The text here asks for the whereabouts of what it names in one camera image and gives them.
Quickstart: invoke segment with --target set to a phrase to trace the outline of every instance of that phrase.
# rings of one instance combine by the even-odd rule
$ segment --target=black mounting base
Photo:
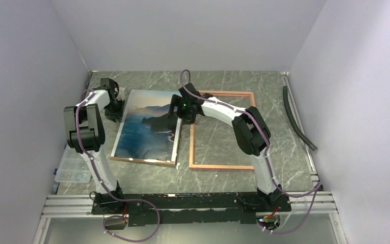
[[[112,191],[113,196],[124,199],[122,189],[117,183],[117,188],[115,191]],[[96,193],[95,199],[92,206],[93,215],[110,215],[110,214],[121,214],[123,212],[125,202],[118,202],[114,200],[108,194]]]
[[[125,199],[144,199],[160,209],[161,224],[236,222],[255,224],[257,212],[291,211],[289,198],[278,190],[266,195],[260,192],[124,194]],[[156,224],[156,212],[149,204],[128,202],[129,226]],[[115,214],[97,204],[94,215]]]

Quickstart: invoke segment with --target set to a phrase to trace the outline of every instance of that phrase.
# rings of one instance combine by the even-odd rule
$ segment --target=black cable
[[[295,133],[298,135],[298,137],[301,138],[301,140],[304,141],[305,144],[309,146],[310,149],[313,151],[317,150],[317,147],[315,144],[313,144],[309,138],[307,138],[303,132],[298,128],[297,122],[294,119],[294,115],[292,114],[292,110],[290,109],[290,104],[288,100],[288,87],[285,85],[283,86],[283,104],[285,106],[286,115],[288,115],[290,125],[292,126],[292,129],[295,131]]]
[[[96,191],[92,191],[92,192],[89,193],[89,198],[90,198],[92,201],[95,202],[95,199],[92,198],[92,193],[95,193],[95,194],[96,194]]]

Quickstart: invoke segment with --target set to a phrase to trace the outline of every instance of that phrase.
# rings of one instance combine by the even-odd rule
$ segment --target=clear plastic box
[[[54,180],[67,183],[89,183],[91,179],[92,174],[86,162],[75,149],[66,144]]]

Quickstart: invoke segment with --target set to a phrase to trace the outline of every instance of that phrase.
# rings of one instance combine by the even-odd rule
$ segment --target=marble surface
[[[125,87],[127,99],[131,89],[177,90],[180,72],[94,72],[89,87],[97,87],[100,79],[110,77]],[[231,90],[254,92],[256,106],[269,127],[271,159],[276,176],[287,191],[312,189],[310,170],[301,140],[293,132],[283,107],[279,72],[192,71],[191,81],[198,90]],[[235,106],[248,106],[248,100],[223,98]],[[118,123],[104,119],[105,154],[109,158],[116,138]],[[109,165],[124,193],[190,193],[254,191],[253,171],[215,171],[189,169],[189,125],[180,135],[177,167],[143,165],[109,160]],[[231,127],[211,118],[199,116],[196,121],[195,162],[204,164],[250,165],[249,158],[236,150]],[[89,184],[60,184],[58,194],[88,194],[95,190]]]

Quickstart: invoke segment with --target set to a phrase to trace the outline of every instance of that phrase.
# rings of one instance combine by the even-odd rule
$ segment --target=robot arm
[[[270,138],[270,131],[261,117],[258,109],[251,106],[249,108],[239,108],[220,101],[211,94],[201,94],[194,88],[191,83],[186,84],[179,89],[182,96],[173,95],[169,110],[169,116],[174,113],[174,108],[177,107],[177,116],[189,124],[195,122],[197,114],[203,116],[216,118],[233,127],[236,135],[237,143],[240,149],[250,156],[253,168],[255,170],[258,191],[261,191],[269,198],[275,190],[272,184],[271,176],[269,174],[267,162],[264,155],[270,162],[270,148],[265,144],[260,132],[253,126],[253,121],[246,115],[239,111],[246,111],[250,113],[262,129],[264,136]],[[202,99],[208,99],[205,102],[198,99],[188,91]],[[279,185],[279,182],[274,176],[273,180]]]
[[[121,192],[118,182],[110,170],[107,163],[107,158],[104,153],[103,144],[105,142],[105,131],[102,123],[100,111],[105,109],[107,119],[118,121],[123,114],[123,101],[116,99],[115,81],[103,78],[100,86],[92,90],[87,98],[76,106],[66,107],[64,109],[64,119],[67,135],[67,143],[71,148],[84,159],[89,170],[95,174],[92,164],[95,164],[95,169],[98,175],[103,180],[103,183],[113,193]],[[86,151],[92,155],[91,161],[89,156],[83,153],[80,148],[78,136],[76,133],[76,109],[80,104],[84,104],[79,111],[79,127],[81,142]],[[93,177],[96,184],[96,192],[101,196],[107,196],[107,191],[101,185],[97,177]]]
[[[221,100],[219,100],[216,97],[210,97],[209,100],[221,102]],[[230,106],[233,107],[235,110],[245,110],[245,108],[239,108],[233,105]],[[238,127],[238,124],[242,124],[243,126],[245,125],[244,121],[241,121],[239,119],[235,121],[236,117],[241,118],[243,116],[242,113],[235,112],[233,109],[229,109],[223,105],[219,105],[217,103],[203,103],[201,105],[201,108],[205,116],[216,118],[234,128]],[[264,148],[259,152],[258,156],[254,154],[250,154],[249,157],[252,162],[253,168],[255,170],[258,189],[264,192],[265,194],[269,194],[270,192],[273,192],[275,190],[275,187],[270,180],[270,175],[268,173],[268,168],[266,166],[266,161],[264,158],[265,150],[267,150],[266,155],[269,158],[269,162],[271,162],[270,148],[268,149]]]

